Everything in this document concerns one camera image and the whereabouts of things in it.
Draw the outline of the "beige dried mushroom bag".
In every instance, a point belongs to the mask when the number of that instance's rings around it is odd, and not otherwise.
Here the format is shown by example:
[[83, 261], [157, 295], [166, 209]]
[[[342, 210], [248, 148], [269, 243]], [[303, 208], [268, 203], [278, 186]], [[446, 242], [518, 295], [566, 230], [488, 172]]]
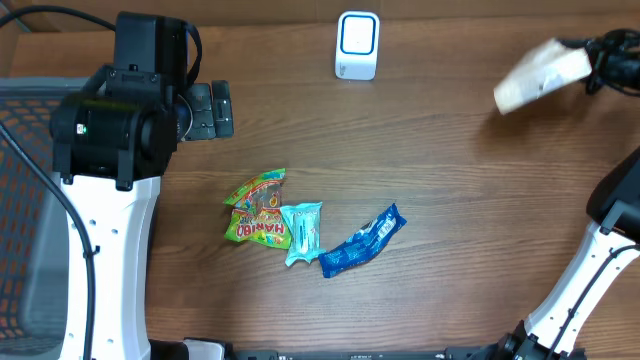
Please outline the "beige dried mushroom bag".
[[592, 72], [583, 47], [570, 48], [551, 38], [531, 49], [494, 88], [494, 100], [502, 115], [588, 77]]

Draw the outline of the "blue snack packet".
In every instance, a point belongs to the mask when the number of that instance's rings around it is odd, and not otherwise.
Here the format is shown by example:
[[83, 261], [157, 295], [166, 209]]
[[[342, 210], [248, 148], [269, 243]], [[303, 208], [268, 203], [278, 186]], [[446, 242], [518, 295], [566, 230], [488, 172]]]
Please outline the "blue snack packet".
[[406, 223], [396, 204], [391, 204], [345, 242], [318, 257], [323, 277], [332, 278], [371, 261]]

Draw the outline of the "green Haribo gummy bag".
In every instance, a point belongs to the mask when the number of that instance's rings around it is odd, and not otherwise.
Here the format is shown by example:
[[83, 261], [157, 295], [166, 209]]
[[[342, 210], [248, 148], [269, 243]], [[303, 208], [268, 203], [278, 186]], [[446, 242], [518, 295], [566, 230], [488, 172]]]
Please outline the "green Haribo gummy bag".
[[281, 190], [286, 169], [259, 174], [237, 188], [225, 200], [232, 206], [224, 234], [233, 242], [252, 241], [266, 247], [288, 249], [292, 236], [281, 214]]

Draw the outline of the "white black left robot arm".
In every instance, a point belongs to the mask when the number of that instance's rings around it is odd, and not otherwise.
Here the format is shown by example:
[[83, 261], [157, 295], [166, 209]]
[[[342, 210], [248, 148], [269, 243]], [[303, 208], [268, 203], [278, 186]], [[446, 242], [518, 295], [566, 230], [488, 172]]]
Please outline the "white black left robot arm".
[[197, 28], [123, 12], [114, 59], [53, 112], [53, 169], [68, 210], [64, 359], [222, 359], [214, 340], [149, 338], [148, 250], [161, 179], [183, 141], [234, 133], [229, 86], [198, 81]]

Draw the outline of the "mint green tissue packet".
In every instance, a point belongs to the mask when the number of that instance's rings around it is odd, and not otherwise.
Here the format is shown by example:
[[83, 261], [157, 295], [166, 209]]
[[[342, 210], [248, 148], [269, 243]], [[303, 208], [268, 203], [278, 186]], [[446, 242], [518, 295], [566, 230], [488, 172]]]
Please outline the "mint green tissue packet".
[[310, 264], [326, 252], [320, 245], [321, 208], [321, 202], [286, 205], [280, 208], [292, 236], [285, 259], [287, 267], [291, 267], [299, 260]]

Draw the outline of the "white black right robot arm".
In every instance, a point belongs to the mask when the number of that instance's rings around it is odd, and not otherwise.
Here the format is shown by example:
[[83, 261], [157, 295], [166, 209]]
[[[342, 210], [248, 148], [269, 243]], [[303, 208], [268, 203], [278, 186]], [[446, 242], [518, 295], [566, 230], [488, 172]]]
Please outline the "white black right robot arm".
[[[495, 87], [509, 114], [555, 90], [582, 82], [589, 95], [610, 88], [639, 95], [639, 33], [615, 29], [599, 37], [552, 38], [530, 50]], [[475, 359], [583, 359], [577, 336], [616, 277], [639, 257], [639, 153], [605, 176], [586, 206], [590, 222], [576, 255], [528, 317]]]

